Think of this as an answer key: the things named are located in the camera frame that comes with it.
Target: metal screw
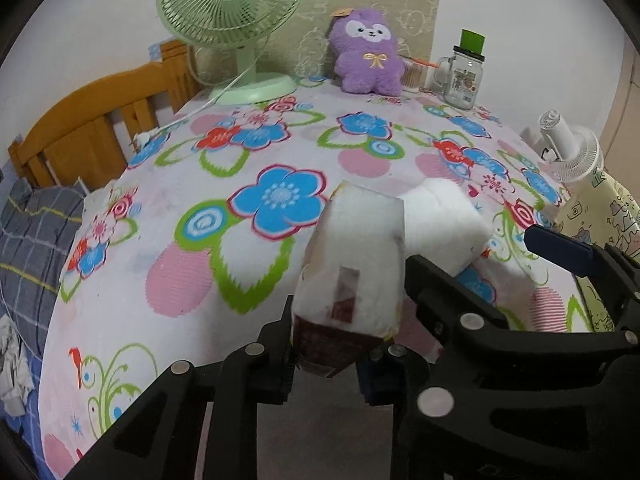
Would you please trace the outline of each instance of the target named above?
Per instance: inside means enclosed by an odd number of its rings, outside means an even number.
[[[264,352],[264,346],[262,346],[260,343],[249,343],[244,347],[244,352],[247,355],[260,355],[262,352]]]
[[[402,345],[391,345],[387,351],[393,357],[404,357],[406,355],[406,348]]]
[[[626,338],[626,341],[632,345],[638,344],[638,336],[633,332],[631,332],[631,330],[627,330],[625,332],[625,338]]]
[[[484,326],[484,319],[473,312],[460,316],[460,324],[467,330],[480,330]]]
[[[418,396],[418,409],[426,416],[437,418],[449,415],[453,410],[453,395],[449,390],[434,386]]]
[[[176,361],[171,365],[171,372],[176,375],[182,375],[189,371],[190,366],[188,361]]]

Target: white desk fan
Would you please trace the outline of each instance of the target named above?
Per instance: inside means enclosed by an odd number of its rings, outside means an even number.
[[[579,182],[596,168],[603,168],[602,150],[593,131],[575,124],[569,126],[557,110],[542,114],[540,133],[558,156],[550,166],[561,182]]]
[[[231,88],[213,87],[218,104],[249,104],[276,99],[296,89],[288,75],[257,73],[257,40],[271,34],[293,14],[299,0],[157,0],[158,16],[180,40],[193,46],[236,48],[238,73]]]

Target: yellow bow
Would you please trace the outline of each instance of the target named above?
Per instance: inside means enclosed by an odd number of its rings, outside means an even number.
[[[370,59],[371,60],[371,66],[369,68],[373,68],[375,66],[380,67],[380,68],[384,68],[382,66],[382,62],[386,61],[386,54],[372,54],[371,52],[367,52],[362,57],[364,59]]]

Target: floral bedsheet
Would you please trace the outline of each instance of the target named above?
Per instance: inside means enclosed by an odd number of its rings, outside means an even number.
[[[188,103],[187,113],[202,103]],[[305,79],[275,102],[212,107],[161,130],[105,190],[62,276],[40,385],[44,456],[62,478],[178,359],[223,359],[280,317],[332,190],[400,195],[457,182],[494,227],[458,279],[515,330],[590,330],[572,276],[526,250],[524,229],[568,193],[482,107],[434,94],[343,94]],[[434,339],[404,306],[398,341]]]

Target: blue handle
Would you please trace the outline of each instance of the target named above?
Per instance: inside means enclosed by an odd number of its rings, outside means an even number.
[[[530,252],[581,278],[600,273],[593,249],[579,240],[532,225],[524,231],[524,244]]]

